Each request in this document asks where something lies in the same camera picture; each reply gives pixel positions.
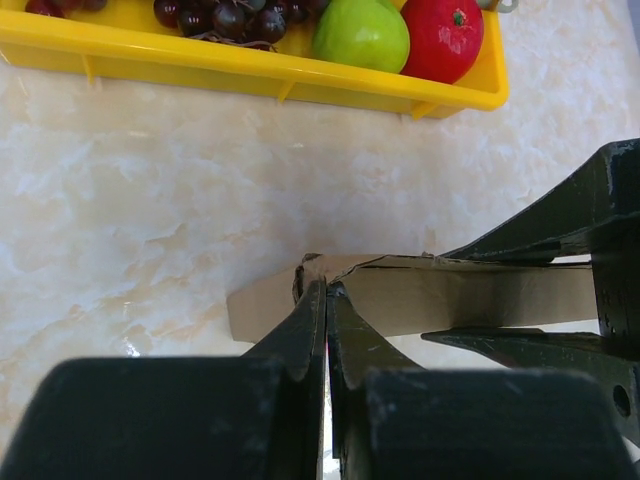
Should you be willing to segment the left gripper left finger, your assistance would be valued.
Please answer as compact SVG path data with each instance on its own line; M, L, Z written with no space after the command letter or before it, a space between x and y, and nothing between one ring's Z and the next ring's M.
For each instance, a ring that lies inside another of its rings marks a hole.
M5 479L318 479L326 285L238 357L57 365L1 464Z

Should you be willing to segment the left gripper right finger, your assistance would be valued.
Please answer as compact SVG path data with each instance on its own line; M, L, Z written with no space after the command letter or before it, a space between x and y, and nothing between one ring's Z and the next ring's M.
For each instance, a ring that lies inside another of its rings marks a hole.
M428 370L327 293L333 454L345 479L635 479L596 382Z

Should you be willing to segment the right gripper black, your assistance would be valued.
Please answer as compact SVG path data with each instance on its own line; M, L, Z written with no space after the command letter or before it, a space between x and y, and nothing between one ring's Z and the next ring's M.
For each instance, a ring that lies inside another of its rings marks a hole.
M537 328L454 328L421 338L508 368L585 373L623 435L639 433L639 140L600 147L547 194L458 249L452 259L547 263L591 254L602 336Z

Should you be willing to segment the brown cardboard box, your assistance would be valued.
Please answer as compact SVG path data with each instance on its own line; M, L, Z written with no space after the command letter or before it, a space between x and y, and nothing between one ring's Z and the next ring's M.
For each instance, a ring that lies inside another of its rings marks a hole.
M441 256L308 254L295 267L230 294L232 336L257 342L315 280L340 283L383 336L467 326L524 327L597 316L587 263L516 266Z

